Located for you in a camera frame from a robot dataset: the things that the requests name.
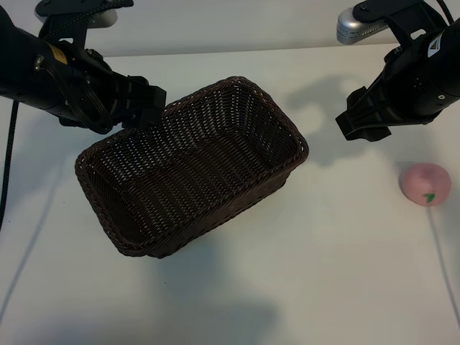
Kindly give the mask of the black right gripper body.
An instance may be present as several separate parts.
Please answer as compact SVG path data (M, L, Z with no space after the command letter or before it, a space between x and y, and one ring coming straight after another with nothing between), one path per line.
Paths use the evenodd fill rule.
M459 30L408 38L367 91L374 124L427 124L459 100Z

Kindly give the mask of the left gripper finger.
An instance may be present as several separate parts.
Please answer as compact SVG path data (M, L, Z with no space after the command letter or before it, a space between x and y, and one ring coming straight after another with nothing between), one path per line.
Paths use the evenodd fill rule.
M167 92L159 86L151 86L142 76L127 78L126 108L129 110L156 109L165 107Z
M147 127L158 127L161 125L162 109L154 107L144 107L137 111L131 118L123 120L123 129L138 129Z

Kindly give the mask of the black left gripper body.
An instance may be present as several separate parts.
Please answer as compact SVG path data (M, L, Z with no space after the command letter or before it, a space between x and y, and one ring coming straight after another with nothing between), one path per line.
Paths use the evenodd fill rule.
M18 34L16 101L56 116L63 126L98 134L130 118L127 77L97 52L66 40L49 43Z

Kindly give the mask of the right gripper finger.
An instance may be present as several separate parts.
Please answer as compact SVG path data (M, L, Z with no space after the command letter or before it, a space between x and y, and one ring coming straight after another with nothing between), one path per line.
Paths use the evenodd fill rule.
M362 130L362 138L368 142L377 142L391 135L387 126L365 127Z
M336 117L336 123L347 141L363 139L363 128L374 127L377 120L377 115L372 113L372 98L368 99L367 89L361 87L353 91L346 102L347 109Z

